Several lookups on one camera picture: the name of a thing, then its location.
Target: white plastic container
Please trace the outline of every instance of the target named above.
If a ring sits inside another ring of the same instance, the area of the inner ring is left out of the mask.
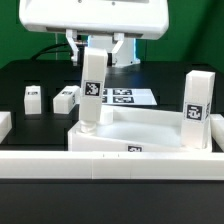
[[[113,109],[113,122],[98,124],[96,133],[80,132],[78,122],[68,132],[69,151],[104,152],[211,152],[211,130],[208,126],[208,144],[204,149],[181,144],[183,113],[104,106]]]

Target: small white block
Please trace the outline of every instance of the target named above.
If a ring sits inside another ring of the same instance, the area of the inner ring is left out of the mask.
[[[54,99],[54,113],[69,114],[80,101],[80,87],[66,86]]]
[[[0,112],[0,143],[12,128],[11,113]]]
[[[41,114],[40,86],[27,86],[24,97],[25,114]]]
[[[184,146],[207,147],[214,80],[214,72],[191,71],[187,74],[181,129]]]

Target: white block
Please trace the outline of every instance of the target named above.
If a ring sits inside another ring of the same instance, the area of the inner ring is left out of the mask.
[[[24,97],[25,114],[41,114],[40,86],[27,86]]]
[[[0,143],[12,128],[11,113],[0,112]]]
[[[54,113],[69,114],[80,101],[80,87],[66,86],[54,99]]]
[[[211,115],[212,137],[224,151],[224,117],[221,114]]]
[[[191,71],[187,74],[181,130],[184,146],[207,147],[214,80],[214,72]]]
[[[79,120],[91,125],[92,129],[100,120],[107,59],[106,50],[85,48]]]

